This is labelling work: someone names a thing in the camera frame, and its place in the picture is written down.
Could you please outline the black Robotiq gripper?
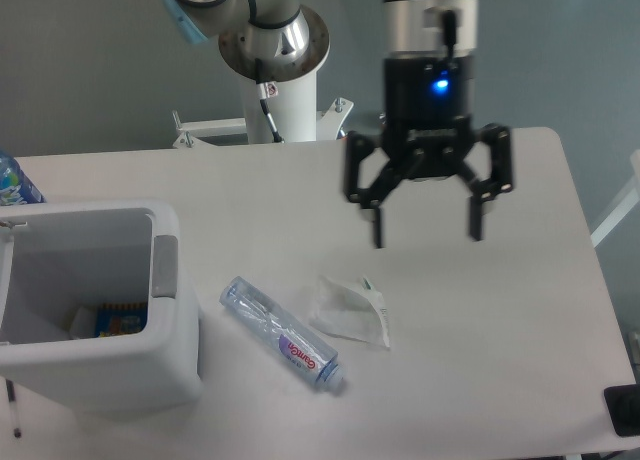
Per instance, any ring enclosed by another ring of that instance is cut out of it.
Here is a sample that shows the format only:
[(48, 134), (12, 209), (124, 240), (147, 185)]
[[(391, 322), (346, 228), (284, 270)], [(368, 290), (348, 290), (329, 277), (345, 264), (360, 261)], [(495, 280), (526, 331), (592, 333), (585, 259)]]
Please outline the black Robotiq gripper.
[[(383, 204), (399, 184), (409, 178), (447, 178), (455, 170), (445, 163), (442, 151), (450, 148), (462, 160), (457, 175), (467, 186), (468, 235), (483, 239), (484, 204), (514, 189), (511, 129), (489, 124), (479, 132), (479, 142), (489, 148), (490, 172), (480, 179), (463, 159), (474, 145), (472, 93), (474, 57), (451, 60), (436, 57), (384, 60), (386, 124), (382, 148), (388, 160), (366, 183), (365, 163), (377, 150), (372, 137), (351, 131), (345, 138), (342, 193), (359, 207), (372, 229), (375, 248), (384, 247)], [(415, 169), (413, 151), (424, 156)]]

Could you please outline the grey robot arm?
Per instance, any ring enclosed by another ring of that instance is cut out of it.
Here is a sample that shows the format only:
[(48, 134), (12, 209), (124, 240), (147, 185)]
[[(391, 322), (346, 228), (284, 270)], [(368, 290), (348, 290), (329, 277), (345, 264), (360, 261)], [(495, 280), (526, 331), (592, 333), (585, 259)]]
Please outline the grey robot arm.
[[(256, 143), (308, 141), (313, 108), (298, 110), (287, 83), (313, 75), (329, 52), (319, 15), (300, 0), (163, 0), (193, 43), (216, 39), (250, 85), (245, 118)], [(383, 0), (387, 55), (381, 131), (345, 138), (342, 192), (383, 243), (383, 202), (403, 181), (458, 177), (468, 233), (483, 238), (486, 206), (514, 187), (511, 131), (472, 121), (479, 0)]]

